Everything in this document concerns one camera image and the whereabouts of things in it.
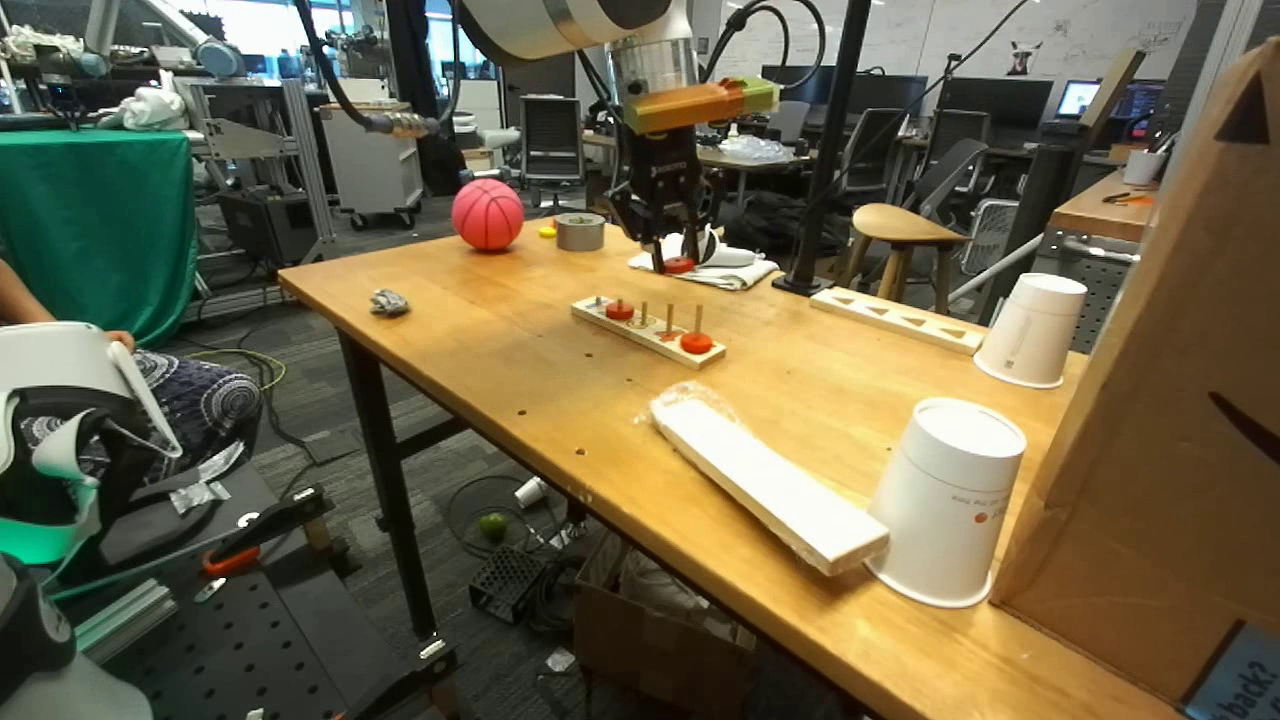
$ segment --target white cup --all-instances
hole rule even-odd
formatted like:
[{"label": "white cup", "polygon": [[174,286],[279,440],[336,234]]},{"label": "white cup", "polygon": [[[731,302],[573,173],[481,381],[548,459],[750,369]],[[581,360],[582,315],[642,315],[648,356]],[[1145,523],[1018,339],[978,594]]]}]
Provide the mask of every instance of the white cup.
[{"label": "white cup", "polygon": [[1023,272],[999,310],[974,369],[1023,389],[1057,389],[1087,287],[1051,272]]},{"label": "white cup", "polygon": [[1023,431],[992,407],[919,399],[877,489],[886,546],[869,569],[919,603],[978,603],[1023,447]]},{"label": "white cup", "polygon": [[1127,158],[1118,182],[1127,188],[1146,188],[1146,184],[1157,184],[1161,169],[1165,169],[1165,152],[1140,148],[1140,152]]}]

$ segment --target wooden stool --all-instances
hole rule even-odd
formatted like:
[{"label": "wooden stool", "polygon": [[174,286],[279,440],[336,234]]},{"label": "wooden stool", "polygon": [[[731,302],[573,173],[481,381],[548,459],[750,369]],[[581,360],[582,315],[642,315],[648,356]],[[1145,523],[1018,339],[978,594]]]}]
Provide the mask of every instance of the wooden stool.
[{"label": "wooden stool", "polygon": [[877,295],[903,302],[912,253],[937,247],[930,310],[948,310],[948,253],[958,247],[963,238],[897,206],[860,206],[853,214],[853,234],[855,247],[844,286],[853,286],[862,272],[873,245],[886,245],[886,265],[881,272]]}]

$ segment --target cable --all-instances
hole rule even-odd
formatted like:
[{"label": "cable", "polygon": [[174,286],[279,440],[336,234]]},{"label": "cable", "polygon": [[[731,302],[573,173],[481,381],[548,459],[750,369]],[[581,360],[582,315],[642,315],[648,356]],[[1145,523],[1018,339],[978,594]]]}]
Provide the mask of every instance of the cable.
[{"label": "cable", "polygon": [[[447,46],[451,46],[451,64],[464,64],[464,40],[458,40],[458,31],[454,31],[454,21],[458,21],[458,0],[447,0],[447,17],[451,17],[451,31],[447,31]],[[458,91],[464,91],[464,74],[454,74],[451,67],[451,78],[447,78],[447,104],[442,104],[442,111],[438,111],[438,127],[451,135],[451,118],[454,118],[454,104],[458,104]]]},{"label": "cable", "polygon": [[[823,25],[823,14],[818,14],[813,0],[796,0],[796,5],[801,5],[801,10],[813,17],[813,25],[814,25],[814,56],[813,56],[806,74],[803,74],[796,86],[786,86],[786,88],[806,86],[806,82],[818,74],[823,56],[828,56],[828,25]],[[712,82],[712,78],[714,78],[714,64],[718,64],[726,40],[731,40],[737,31],[744,31],[754,14],[772,14],[772,17],[784,25],[784,59],[786,59],[792,29],[786,29],[784,14],[772,10],[772,5],[765,5],[765,0],[748,0],[744,10],[737,10],[737,14],[725,21],[725,31],[714,35],[712,56],[708,56],[708,67],[699,74],[699,82]]]},{"label": "cable", "polygon": [[925,104],[944,82],[951,82],[978,50],[988,50],[988,46],[996,40],[996,31],[999,31],[1018,10],[1028,10],[1028,0],[1014,0],[1014,5],[988,29],[988,35],[978,35],[958,59],[948,59],[944,78],[937,78],[937,82],[925,88],[919,104]]},{"label": "cable", "polygon": [[253,349],[226,349],[226,351],[197,351],[197,360],[249,360],[258,373],[258,394],[265,394],[265,418],[267,427],[301,447],[309,457],[309,465],[321,465],[310,445],[301,440],[295,431],[282,427],[279,407],[274,407],[274,389],[282,385],[287,369],[274,356],[253,351]]},{"label": "cable", "polygon": [[310,50],[310,56],[317,56],[317,74],[321,74],[325,88],[330,91],[330,102],[351,118],[351,124],[359,124],[359,127],[369,127],[369,133],[391,133],[391,124],[363,118],[363,111],[346,102],[344,86],[336,82],[328,56],[325,56],[325,46],[321,46],[321,31],[317,31],[317,21],[310,21],[309,0],[293,0],[293,10],[295,10],[295,21],[304,25],[309,50]]},{"label": "cable", "polygon": [[325,459],[309,457],[309,465],[304,465],[304,467],[295,467],[295,474],[282,481],[279,501],[287,501],[287,495],[293,495],[293,489],[295,489],[309,474],[328,467],[328,465],[346,459],[346,457],[359,457],[359,447],[346,447],[346,452],[338,452],[338,457],[325,457]]},{"label": "cable", "polygon": [[582,67],[591,91],[612,110],[612,91],[606,91],[600,67],[591,64],[591,56],[588,56],[588,54],[577,54],[577,64]]}]

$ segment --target table leg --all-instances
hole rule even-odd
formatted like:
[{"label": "table leg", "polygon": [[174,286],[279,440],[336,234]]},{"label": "table leg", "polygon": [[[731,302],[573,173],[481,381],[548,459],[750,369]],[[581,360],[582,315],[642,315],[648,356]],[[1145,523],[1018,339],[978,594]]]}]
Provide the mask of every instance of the table leg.
[{"label": "table leg", "polygon": [[930,310],[951,315],[948,286],[951,286],[951,245],[930,247]]},{"label": "table leg", "polygon": [[414,530],[412,530],[412,509],[406,509],[406,492],[404,492],[404,467],[399,467],[384,373],[378,373],[378,360],[369,349],[359,349],[355,339],[338,338],[338,346],[344,346],[346,385],[351,385],[351,399],[355,399],[355,418],[359,418],[359,431],[363,431],[374,503],[384,514],[384,532],[391,535],[412,634],[418,642],[437,642],[437,613],[433,613],[423,559],[414,554]]},{"label": "table leg", "polygon": [[869,239],[860,238],[860,234],[853,234],[853,247],[849,247],[849,257],[844,257],[844,268],[834,268],[834,286],[844,286],[844,287],[860,287],[862,286],[862,268],[869,265]]},{"label": "table leg", "polygon": [[912,268],[912,247],[892,245],[877,295],[903,302],[909,268]]}]

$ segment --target computer monitor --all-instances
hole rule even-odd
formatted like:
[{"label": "computer monitor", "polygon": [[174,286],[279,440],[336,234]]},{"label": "computer monitor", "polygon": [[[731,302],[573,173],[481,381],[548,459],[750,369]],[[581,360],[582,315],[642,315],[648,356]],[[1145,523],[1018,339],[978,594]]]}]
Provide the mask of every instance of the computer monitor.
[{"label": "computer monitor", "polygon": [[978,110],[992,118],[992,133],[1034,133],[1043,119],[1051,82],[1013,78],[951,78],[948,110]]},{"label": "computer monitor", "polygon": [[929,78],[853,78],[849,111],[903,110],[919,111]]},{"label": "computer monitor", "polygon": [[1098,82],[1066,82],[1057,102],[1057,119],[1079,119],[1098,88]]},{"label": "computer monitor", "polygon": [[1110,119],[1118,124],[1153,119],[1161,111],[1161,102],[1165,102],[1165,82],[1127,82],[1110,110]]}]

